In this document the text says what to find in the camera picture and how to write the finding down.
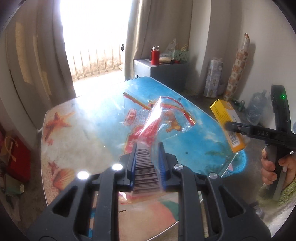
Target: blue basket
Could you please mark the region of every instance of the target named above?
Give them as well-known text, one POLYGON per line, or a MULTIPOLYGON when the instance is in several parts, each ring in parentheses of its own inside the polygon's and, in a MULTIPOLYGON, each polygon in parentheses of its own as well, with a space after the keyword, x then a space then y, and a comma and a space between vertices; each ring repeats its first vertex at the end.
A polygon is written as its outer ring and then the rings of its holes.
POLYGON ((229 177, 232 174, 240 173, 245 169, 247 165, 247 156, 245 151, 240 151, 236 158, 238 158, 239 161, 236 161, 235 165, 232 165, 233 171, 227 169, 222 177, 229 177))

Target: starfish print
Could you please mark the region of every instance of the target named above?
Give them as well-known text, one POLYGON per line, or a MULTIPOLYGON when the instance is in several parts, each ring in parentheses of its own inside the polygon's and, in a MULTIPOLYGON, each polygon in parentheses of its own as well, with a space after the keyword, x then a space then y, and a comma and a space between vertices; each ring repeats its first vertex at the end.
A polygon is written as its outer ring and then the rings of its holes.
POLYGON ((53 139, 49 139, 48 141, 47 141, 47 146, 52 146, 52 144, 54 143, 54 140, 53 139))
POLYGON ((52 133, 52 131, 57 128, 57 127, 71 127, 70 124, 65 122, 65 119, 68 118, 69 116, 73 115, 74 112, 71 112, 67 115, 64 115, 62 117, 59 116, 59 114, 56 112, 54 114, 54 120, 53 121, 49 121, 45 128, 47 130, 47 134, 45 136, 45 140, 47 141, 47 139, 49 138, 50 134, 52 133))

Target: metal screw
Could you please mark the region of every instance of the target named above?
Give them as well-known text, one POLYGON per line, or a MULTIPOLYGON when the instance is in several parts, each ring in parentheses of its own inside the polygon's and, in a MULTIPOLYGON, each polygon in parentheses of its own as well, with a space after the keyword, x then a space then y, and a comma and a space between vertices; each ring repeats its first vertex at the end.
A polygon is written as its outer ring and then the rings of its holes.
POLYGON ((217 177, 218 177, 218 175, 216 173, 214 173, 214 172, 211 172, 209 174, 209 178, 211 178, 211 179, 216 179, 217 177))
POLYGON ((174 166, 174 168, 175 168, 176 170, 182 170, 182 169, 183 169, 183 165, 182 165, 182 164, 176 164, 176 165, 174 166))

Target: red thermos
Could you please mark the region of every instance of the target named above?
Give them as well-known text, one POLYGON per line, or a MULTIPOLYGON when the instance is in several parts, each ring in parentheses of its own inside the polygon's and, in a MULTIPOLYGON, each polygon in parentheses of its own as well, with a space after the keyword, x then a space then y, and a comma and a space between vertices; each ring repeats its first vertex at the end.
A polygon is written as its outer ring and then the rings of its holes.
POLYGON ((159 46, 153 46, 151 49, 151 64, 152 65, 159 65, 159 46))

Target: finger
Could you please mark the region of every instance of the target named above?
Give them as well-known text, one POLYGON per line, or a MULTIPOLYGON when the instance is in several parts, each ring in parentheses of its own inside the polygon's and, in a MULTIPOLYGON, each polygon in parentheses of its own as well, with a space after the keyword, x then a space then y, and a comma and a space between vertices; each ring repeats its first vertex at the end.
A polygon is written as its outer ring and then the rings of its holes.
POLYGON ((283 189, 284 189, 293 182, 296 176, 296 160, 292 155, 288 154, 285 157, 279 159, 279 164, 280 166, 288 168, 286 179, 283 184, 283 189))
POLYGON ((267 153, 266 153, 265 148, 262 150, 261 155, 262 155, 263 158, 266 158, 267 157, 267 153))
POLYGON ((296 160, 291 154, 288 154, 283 158, 279 159, 279 164, 282 167, 287 167, 288 169, 296 170, 296 160))
POLYGON ((276 173, 267 171, 264 168, 261 169, 261 174, 263 177, 269 179, 270 181, 275 181, 277 179, 276 173))
POLYGON ((262 166, 264 167, 264 169, 267 171, 273 172, 276 169, 275 164, 272 161, 269 161, 265 158, 261 158, 261 163, 262 163, 262 166))
POLYGON ((270 181, 269 179, 265 178, 265 177, 262 177, 262 181, 263 183, 267 184, 267 185, 270 185, 273 183, 273 181, 270 181))

